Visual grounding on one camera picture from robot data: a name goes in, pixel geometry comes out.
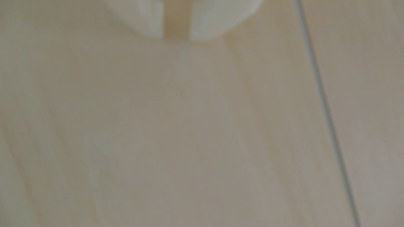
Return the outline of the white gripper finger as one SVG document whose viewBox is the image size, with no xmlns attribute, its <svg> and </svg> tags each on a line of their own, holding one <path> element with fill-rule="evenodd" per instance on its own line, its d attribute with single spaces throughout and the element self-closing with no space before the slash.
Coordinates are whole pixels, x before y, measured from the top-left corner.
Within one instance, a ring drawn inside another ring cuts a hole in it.
<svg viewBox="0 0 404 227">
<path fill-rule="evenodd" d="M 197 0 L 192 3 L 189 39 L 218 38 L 255 14 L 263 0 Z"/>
<path fill-rule="evenodd" d="M 164 2 L 160 0 L 105 0 L 129 27 L 153 39 L 164 37 Z"/>
</svg>

